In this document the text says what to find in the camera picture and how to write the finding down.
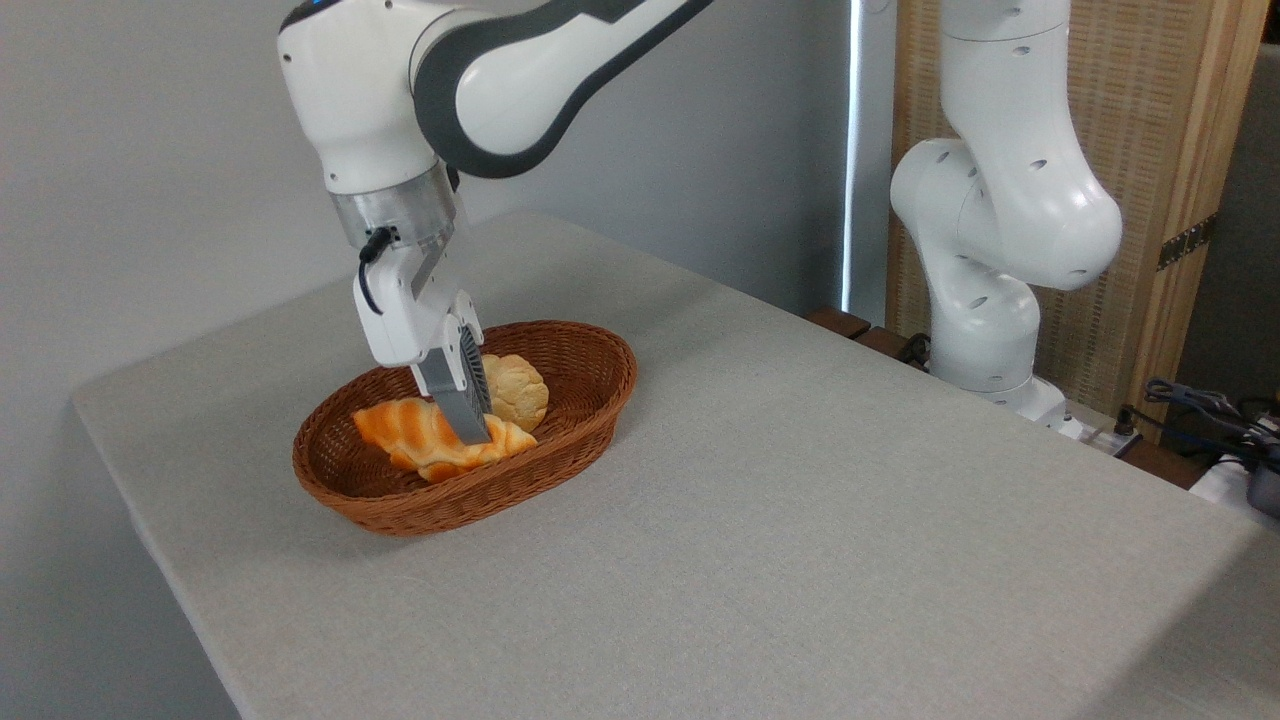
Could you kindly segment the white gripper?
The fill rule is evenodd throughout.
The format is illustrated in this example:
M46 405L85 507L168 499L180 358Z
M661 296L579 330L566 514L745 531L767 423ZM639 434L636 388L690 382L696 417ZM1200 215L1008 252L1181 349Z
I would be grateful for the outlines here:
M484 332L444 246L396 243L390 227L366 233L353 296L372 357L381 366L413 366L463 445L492 441L485 416L492 397L483 365Z

